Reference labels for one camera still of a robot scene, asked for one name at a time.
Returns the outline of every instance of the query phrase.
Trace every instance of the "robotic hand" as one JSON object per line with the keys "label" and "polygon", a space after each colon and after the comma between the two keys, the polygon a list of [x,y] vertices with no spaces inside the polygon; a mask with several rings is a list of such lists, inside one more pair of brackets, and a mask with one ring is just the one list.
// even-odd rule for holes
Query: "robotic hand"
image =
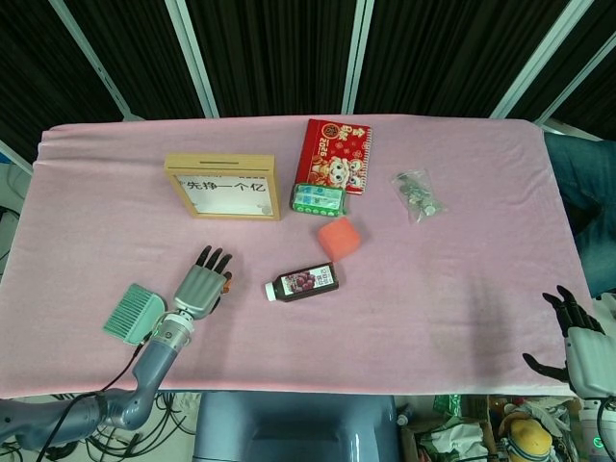
{"label": "robotic hand", "polygon": [[133,368],[135,391],[110,389],[120,374],[102,390],[71,401],[31,404],[0,399],[0,443],[15,436],[24,449],[43,447],[38,457],[41,460],[49,446],[86,438],[101,424],[128,430],[142,426],[165,375],[190,341],[193,320],[201,320],[216,309],[231,280],[230,272],[222,273],[231,255],[218,260],[222,253],[218,248],[208,260],[211,249],[205,247],[187,273],[173,298],[175,311],[167,312]]}
{"label": "robotic hand", "polygon": [[578,305],[571,292],[562,286],[556,289],[562,300],[550,294],[543,294],[543,298],[556,312],[565,339],[565,367],[545,366],[528,353],[523,357],[535,372],[568,383],[584,399],[579,418],[591,462],[608,457],[614,461],[616,412],[605,409],[616,397],[616,339],[605,335],[599,322]]}

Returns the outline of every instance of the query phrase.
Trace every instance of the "gray robotic hand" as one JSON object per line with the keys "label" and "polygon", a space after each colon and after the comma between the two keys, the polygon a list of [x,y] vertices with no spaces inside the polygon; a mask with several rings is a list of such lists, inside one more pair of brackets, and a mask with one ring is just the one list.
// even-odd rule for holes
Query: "gray robotic hand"
{"label": "gray robotic hand", "polygon": [[142,426],[165,375],[190,341],[193,320],[201,320],[215,310],[231,280],[230,272],[222,273],[231,255],[218,260],[222,253],[219,248],[208,259],[211,249],[205,247],[187,273],[173,298],[175,311],[166,313],[135,364],[136,390],[110,388],[122,372],[100,391],[71,401],[31,404],[0,399],[0,443],[15,436],[24,449],[43,448],[38,457],[41,460],[47,447],[86,438],[101,424],[128,430]]}
{"label": "gray robotic hand", "polygon": [[605,335],[599,322],[578,305],[571,292],[562,286],[556,289],[562,300],[551,294],[543,294],[543,298],[560,324],[567,355],[565,367],[545,366],[524,353],[526,363],[541,375],[568,383],[580,398],[616,396],[616,339]]}

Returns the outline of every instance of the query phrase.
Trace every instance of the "red book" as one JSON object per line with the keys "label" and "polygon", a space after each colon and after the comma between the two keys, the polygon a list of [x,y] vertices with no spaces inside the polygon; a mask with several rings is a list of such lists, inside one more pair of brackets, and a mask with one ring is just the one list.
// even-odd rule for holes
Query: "red book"
{"label": "red book", "polygon": [[309,119],[295,183],[363,193],[371,142],[372,128],[365,125]]}

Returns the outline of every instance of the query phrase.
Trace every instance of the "black curtain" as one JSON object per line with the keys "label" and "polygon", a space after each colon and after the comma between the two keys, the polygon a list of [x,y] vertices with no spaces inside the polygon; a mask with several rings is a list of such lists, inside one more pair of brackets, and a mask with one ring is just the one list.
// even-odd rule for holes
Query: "black curtain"
{"label": "black curtain", "polygon": [[[520,98],[509,117],[536,120],[615,30],[616,2],[595,0]],[[613,76],[604,75],[603,77],[607,84],[611,82],[611,86],[616,88],[616,80]]]}
{"label": "black curtain", "polygon": [[27,161],[54,125],[122,119],[46,0],[0,3],[0,56],[0,140]]}
{"label": "black curtain", "polygon": [[339,114],[355,0],[189,0],[221,116]]}
{"label": "black curtain", "polygon": [[376,0],[355,113],[489,116],[567,0]]}
{"label": "black curtain", "polygon": [[571,93],[553,117],[600,138],[616,141],[616,50]]}
{"label": "black curtain", "polygon": [[164,0],[66,0],[126,99],[146,119],[203,117]]}

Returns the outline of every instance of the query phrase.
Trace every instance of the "bottle label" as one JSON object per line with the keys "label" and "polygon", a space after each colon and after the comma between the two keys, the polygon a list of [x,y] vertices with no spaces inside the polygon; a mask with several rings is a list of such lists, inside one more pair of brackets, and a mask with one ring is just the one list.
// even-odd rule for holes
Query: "bottle label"
{"label": "bottle label", "polygon": [[285,295],[308,292],[333,283],[334,278],[329,266],[296,272],[282,278],[282,288]]}

